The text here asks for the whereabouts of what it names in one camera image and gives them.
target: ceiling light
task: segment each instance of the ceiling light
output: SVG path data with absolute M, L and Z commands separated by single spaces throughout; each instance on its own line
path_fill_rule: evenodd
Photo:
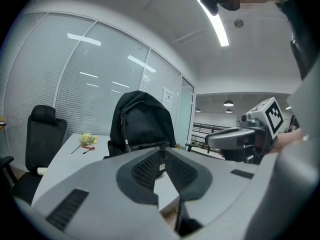
M 231 100 L 228 99 L 223 105 L 226 106 L 226 107 L 233 107 L 234 103 Z
M 150 67 L 149 65 L 147 65 L 146 63 L 142 62 L 141 60 L 129 55 L 128 59 L 139 64 L 142 67 L 145 67 L 147 70 L 151 71 L 152 73 L 156 72 L 156 70 L 153 67 Z
M 91 43 L 91 44 L 96 45 L 96 46 L 101 46 L 101 42 L 100 41 L 94 40 L 92 38 L 88 38 L 88 37 L 84 37 L 84 36 L 76 35 L 76 34 L 70 34 L 70 33 L 67 33 L 67 36 L 70 39 L 80 40 L 80 41 L 83 41 L 83 42 Z
M 89 76 L 89 77 L 98 78 L 96 75 L 93 75 L 93 74 L 88 74 L 88 73 L 83 73 L 83 72 L 79 72 L 79 73 L 82 75 Z
M 99 87 L 99 86 L 94 85 L 94 84 L 91 84 L 91 83 L 86 83 L 86 85 L 88 85 L 88 86 L 94 86 L 94 87 Z
M 118 83 L 118 82 L 112 82 L 113 84 L 116 84 L 116 85 L 119 85 L 119 86 L 123 86 L 123 87 L 127 87 L 127 88 L 130 88 L 129 86 L 126 86 L 124 84 L 121 84 L 121 83 Z
M 217 14 L 216 16 L 212 16 L 211 13 L 208 11 L 208 9 L 201 3 L 201 0 L 197 0 L 197 1 L 201 5 L 205 14 L 208 16 L 209 20 L 211 21 L 211 24 L 214 27 L 214 30 L 216 32 L 216 35 L 218 36 L 221 46 L 228 46 L 229 45 L 228 37 L 219 14 Z

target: floor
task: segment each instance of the floor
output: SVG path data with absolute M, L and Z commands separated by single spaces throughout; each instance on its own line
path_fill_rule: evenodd
M 22 175 L 24 175 L 26 172 L 23 170 L 20 170 L 14 166 L 10 166 L 15 177 L 18 179 L 20 179 L 20 177 Z M 6 170 L 3 170 L 5 176 L 8 178 L 10 185 L 13 187 L 14 183 L 12 182 L 12 180 L 10 179 L 10 177 L 7 174 Z M 172 228 L 173 230 L 175 229 L 176 226 L 176 222 L 177 222 L 177 217 L 178 217 L 178 206 L 174 207 L 171 211 L 167 212 L 166 214 L 161 214 L 163 216 L 163 218 L 165 219 L 165 221 L 168 223 L 169 227 Z

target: window blind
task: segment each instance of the window blind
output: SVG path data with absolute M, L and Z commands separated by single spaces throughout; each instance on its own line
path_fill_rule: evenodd
M 25 164 L 28 117 L 36 105 L 52 106 L 62 69 L 77 44 L 68 33 L 82 36 L 92 21 L 48 14 L 23 44 L 7 83 L 4 116 L 8 148 L 16 163 Z
M 169 103 L 169 106 L 168 103 L 164 106 L 169 110 L 173 127 L 175 127 L 181 74 L 154 51 L 151 51 L 147 64 L 148 66 L 143 72 L 140 91 L 151 94 L 161 103 L 163 102 L 165 88 L 172 92 L 171 103 Z
M 22 15 L 9 30 L 0 51 L 0 116 L 4 114 L 7 82 L 24 41 L 45 13 Z
M 74 51 L 63 74 L 56 116 L 67 120 L 64 141 L 73 133 L 109 135 L 116 104 L 139 89 L 148 49 L 97 23 Z

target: office chair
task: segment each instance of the office chair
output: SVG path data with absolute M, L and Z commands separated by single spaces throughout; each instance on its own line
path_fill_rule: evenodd
M 14 185 L 12 194 L 31 205 L 41 176 L 37 168 L 48 167 L 62 146 L 67 121 L 56 118 L 56 109 L 37 105 L 28 118 L 25 145 L 25 173 Z

